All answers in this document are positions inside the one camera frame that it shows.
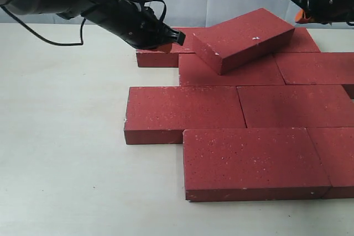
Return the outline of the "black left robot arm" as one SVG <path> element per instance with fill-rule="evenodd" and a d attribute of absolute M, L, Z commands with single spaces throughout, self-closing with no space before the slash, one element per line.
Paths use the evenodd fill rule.
<path fill-rule="evenodd" d="M 169 52 L 183 45 L 186 35 L 164 23 L 166 11 L 156 17 L 149 0 L 1 0 L 1 9 L 42 41 L 60 46 L 39 35 L 19 19 L 21 15 L 56 14 L 70 20 L 81 16 L 118 36 L 135 49 Z"/>

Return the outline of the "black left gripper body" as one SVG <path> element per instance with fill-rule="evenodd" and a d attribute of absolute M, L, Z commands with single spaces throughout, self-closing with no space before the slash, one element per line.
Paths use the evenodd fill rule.
<path fill-rule="evenodd" d="M 82 12 L 81 16 L 120 37 L 135 49 L 154 50 L 169 44 L 182 46 L 185 34 L 164 23 L 166 5 L 158 18 L 145 3 L 147 0 L 109 0 L 95 4 Z"/>

